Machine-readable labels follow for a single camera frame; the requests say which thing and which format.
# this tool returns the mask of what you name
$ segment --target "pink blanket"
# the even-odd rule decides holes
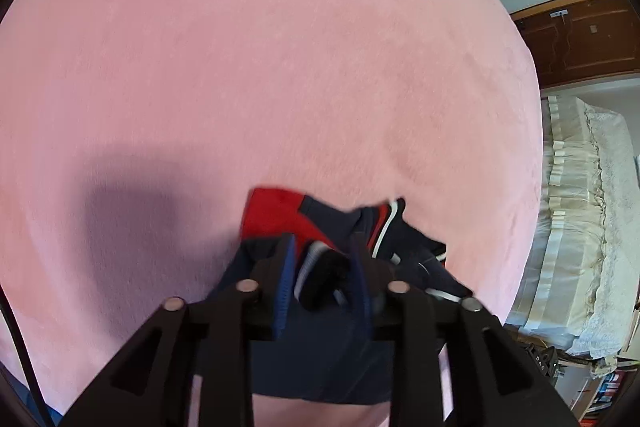
[[[498,0],[16,0],[0,64],[0,277],[62,412],[163,298],[216,284],[256,184],[404,195],[447,267],[510,309],[542,132]],[[0,359],[20,375],[4,327]],[[256,407],[258,425],[385,414]]]

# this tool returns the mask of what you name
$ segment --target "wooden door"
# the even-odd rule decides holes
[[[628,0],[583,0],[516,20],[540,87],[640,71],[640,20]]]

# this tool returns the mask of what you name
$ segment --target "metal bolt head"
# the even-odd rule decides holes
[[[257,281],[253,279],[242,279],[236,283],[236,290],[242,293],[250,293],[258,289]]]
[[[392,293],[407,293],[409,291],[409,285],[404,281],[391,281],[386,287]]]
[[[467,297],[462,299],[462,307],[470,312],[479,312],[482,309],[482,303],[475,297]]]
[[[181,310],[183,306],[184,301],[179,297],[169,297],[164,301],[164,304],[162,304],[162,307],[164,307],[168,312],[177,312],[178,310]]]

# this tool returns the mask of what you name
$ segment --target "white stripe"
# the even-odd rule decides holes
[[[434,297],[437,297],[440,299],[446,299],[447,301],[451,301],[451,302],[462,301],[462,297],[458,297],[457,295],[452,295],[442,290],[436,290],[435,288],[427,288],[424,292],[428,293],[429,295],[433,295]]]
[[[378,236],[378,240],[376,241],[375,247],[373,247],[373,253],[371,256],[375,258],[378,255],[378,249],[380,248],[380,244],[382,244],[382,238],[385,237],[386,229],[389,228],[391,221],[396,217],[398,213],[398,202],[397,201],[389,201],[389,206],[391,207],[391,213],[389,213],[389,218],[386,220],[385,226],[382,227],[382,231]]]
[[[306,277],[309,275],[309,272],[316,265],[316,261],[318,261],[318,258],[325,250],[331,249],[322,241],[314,241],[309,247],[309,250],[306,253],[305,262],[302,264],[302,267],[300,267],[300,272],[296,279],[296,286],[293,288],[293,295],[296,299],[300,300],[300,292],[302,292],[302,286],[305,285]]]
[[[334,299],[338,304],[340,304],[340,306],[344,307],[349,304],[347,297],[345,297],[344,293],[342,293],[340,290],[334,290]]]
[[[191,400],[187,416],[187,427],[198,427],[200,424],[200,395],[202,394],[202,377],[193,375],[191,381]]]
[[[548,304],[549,294],[551,293],[551,283],[556,272],[556,261],[562,243],[562,232],[564,232],[564,215],[562,210],[554,211],[551,217],[551,233],[546,243],[545,258],[540,269],[540,279],[538,280],[538,288],[533,297],[529,317],[523,327],[520,328],[524,333],[533,333],[540,327],[545,315],[546,305]]]

